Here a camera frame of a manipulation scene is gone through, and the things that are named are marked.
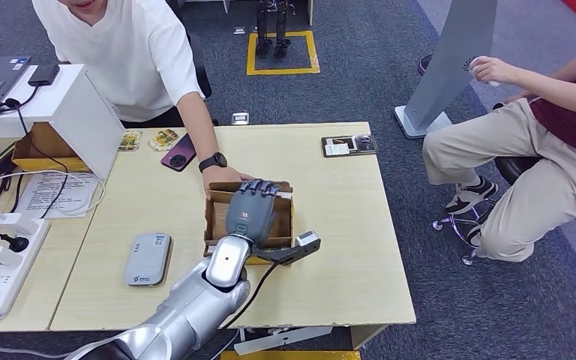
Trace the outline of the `person's left hand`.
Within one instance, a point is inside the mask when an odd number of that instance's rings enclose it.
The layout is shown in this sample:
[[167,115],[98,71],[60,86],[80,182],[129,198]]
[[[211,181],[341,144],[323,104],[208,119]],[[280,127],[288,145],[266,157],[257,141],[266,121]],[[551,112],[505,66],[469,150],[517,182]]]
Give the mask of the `person's left hand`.
[[480,83],[515,85],[521,69],[499,58],[479,56],[471,61],[468,70]]
[[210,166],[202,172],[202,181],[205,193],[209,191],[210,184],[218,182],[245,182],[252,181],[254,177],[232,168],[231,166]]

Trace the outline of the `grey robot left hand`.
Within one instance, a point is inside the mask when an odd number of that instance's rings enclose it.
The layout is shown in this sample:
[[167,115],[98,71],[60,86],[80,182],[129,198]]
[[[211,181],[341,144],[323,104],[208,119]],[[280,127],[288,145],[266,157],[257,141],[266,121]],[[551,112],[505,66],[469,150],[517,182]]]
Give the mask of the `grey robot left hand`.
[[229,202],[226,232],[243,236],[257,246],[264,245],[275,219],[273,207],[278,191],[278,185],[268,180],[243,181]]

